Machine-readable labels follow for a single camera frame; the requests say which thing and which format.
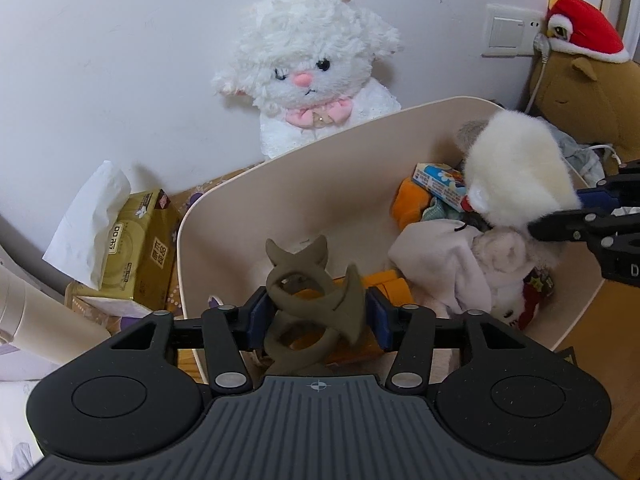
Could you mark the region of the white wall switch socket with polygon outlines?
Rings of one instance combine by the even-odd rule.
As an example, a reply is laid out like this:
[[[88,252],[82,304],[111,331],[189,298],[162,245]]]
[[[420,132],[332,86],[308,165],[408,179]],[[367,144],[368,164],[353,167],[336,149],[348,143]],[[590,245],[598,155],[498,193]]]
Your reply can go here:
[[[534,39],[544,26],[544,12],[489,3],[484,28],[484,58],[534,56]]]

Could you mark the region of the beige plastic storage bin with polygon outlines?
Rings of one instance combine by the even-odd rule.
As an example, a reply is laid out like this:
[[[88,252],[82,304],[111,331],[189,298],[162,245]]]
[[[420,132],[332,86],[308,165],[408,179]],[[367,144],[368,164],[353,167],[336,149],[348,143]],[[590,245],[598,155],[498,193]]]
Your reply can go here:
[[[400,182],[420,162],[454,166],[454,135],[496,104],[457,96],[366,122],[264,162],[205,193],[186,212],[177,242],[182,310],[197,318],[210,300],[240,306],[271,269],[265,244],[298,252],[329,244],[329,274],[350,264],[386,270],[398,237],[390,216]]]

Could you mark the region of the blue colourful small carton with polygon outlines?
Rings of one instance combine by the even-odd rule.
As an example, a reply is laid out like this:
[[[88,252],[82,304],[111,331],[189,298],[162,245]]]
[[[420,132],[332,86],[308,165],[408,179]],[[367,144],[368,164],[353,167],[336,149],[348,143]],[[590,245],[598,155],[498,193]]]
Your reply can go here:
[[[446,164],[417,164],[411,179],[454,210],[473,210],[464,177],[457,169]]]

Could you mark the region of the pink beige cloth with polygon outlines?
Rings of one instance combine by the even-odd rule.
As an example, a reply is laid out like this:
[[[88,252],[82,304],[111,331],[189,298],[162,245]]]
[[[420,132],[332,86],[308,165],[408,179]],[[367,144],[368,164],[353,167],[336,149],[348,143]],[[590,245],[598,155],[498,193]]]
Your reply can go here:
[[[388,258],[452,314],[482,311],[509,324],[525,310],[524,280],[534,262],[518,231],[480,232],[447,219],[416,222],[399,234]]]

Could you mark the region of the orange plastic bottle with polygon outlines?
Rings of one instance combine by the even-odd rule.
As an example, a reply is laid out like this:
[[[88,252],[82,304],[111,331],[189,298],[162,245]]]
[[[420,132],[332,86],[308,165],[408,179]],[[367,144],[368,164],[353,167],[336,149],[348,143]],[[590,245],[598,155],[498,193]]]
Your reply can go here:
[[[356,348],[370,330],[383,350],[396,349],[408,316],[391,304],[382,292],[365,289],[356,266],[347,267],[337,284],[323,266],[287,264],[268,276],[267,292],[277,307],[264,341],[272,364],[270,375],[312,375],[326,371],[326,360],[346,342]],[[316,341],[293,348],[282,337],[294,328],[311,326],[321,330]]]

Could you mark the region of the white fluffy plush item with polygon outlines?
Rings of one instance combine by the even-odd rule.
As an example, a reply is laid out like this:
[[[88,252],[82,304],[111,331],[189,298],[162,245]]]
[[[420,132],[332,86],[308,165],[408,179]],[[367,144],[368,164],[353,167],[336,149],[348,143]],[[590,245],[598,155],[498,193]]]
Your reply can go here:
[[[523,229],[582,206],[559,145],[540,120],[498,110],[463,124],[454,142],[464,155],[469,203],[492,226]]]

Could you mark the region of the gold tissue box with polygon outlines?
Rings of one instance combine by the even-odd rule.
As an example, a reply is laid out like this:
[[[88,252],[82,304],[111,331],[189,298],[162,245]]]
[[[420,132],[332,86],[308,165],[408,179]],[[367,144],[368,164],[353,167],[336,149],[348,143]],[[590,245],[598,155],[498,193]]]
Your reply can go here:
[[[143,318],[165,307],[179,224],[164,190],[132,192],[122,170],[106,160],[68,206],[43,260],[90,306]]]

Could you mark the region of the orange knitted item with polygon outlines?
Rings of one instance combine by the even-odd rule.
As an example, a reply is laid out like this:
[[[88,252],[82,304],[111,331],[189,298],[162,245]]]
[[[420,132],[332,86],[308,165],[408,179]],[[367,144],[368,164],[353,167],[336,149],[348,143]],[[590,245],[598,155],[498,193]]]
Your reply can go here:
[[[390,216],[401,231],[409,224],[422,219],[424,209],[431,203],[432,196],[425,188],[421,188],[411,178],[401,181],[395,194]]]

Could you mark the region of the white lamb plush toy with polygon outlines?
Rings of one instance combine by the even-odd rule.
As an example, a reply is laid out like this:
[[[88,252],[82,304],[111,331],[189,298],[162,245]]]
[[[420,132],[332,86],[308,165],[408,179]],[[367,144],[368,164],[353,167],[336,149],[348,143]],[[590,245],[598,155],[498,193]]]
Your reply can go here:
[[[213,87],[252,101],[260,150],[274,159],[398,112],[373,66],[399,49],[398,30],[352,0],[260,0]]]

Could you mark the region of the brown capybara plush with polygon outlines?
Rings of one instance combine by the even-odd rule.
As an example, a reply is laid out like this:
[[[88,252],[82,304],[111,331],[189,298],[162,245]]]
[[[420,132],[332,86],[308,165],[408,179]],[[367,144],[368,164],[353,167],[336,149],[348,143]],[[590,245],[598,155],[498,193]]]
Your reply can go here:
[[[639,65],[607,63],[552,52],[535,65],[529,81],[534,110],[580,144],[606,144],[603,163],[616,174],[620,162],[639,158]]]

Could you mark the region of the red plush hat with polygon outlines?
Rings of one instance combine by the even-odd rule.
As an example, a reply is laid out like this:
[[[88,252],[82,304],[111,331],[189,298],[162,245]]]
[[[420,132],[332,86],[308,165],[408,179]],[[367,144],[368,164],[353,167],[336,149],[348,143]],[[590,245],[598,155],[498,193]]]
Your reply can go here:
[[[630,60],[623,40],[605,15],[585,0],[552,0],[547,37],[554,52],[623,64]]]

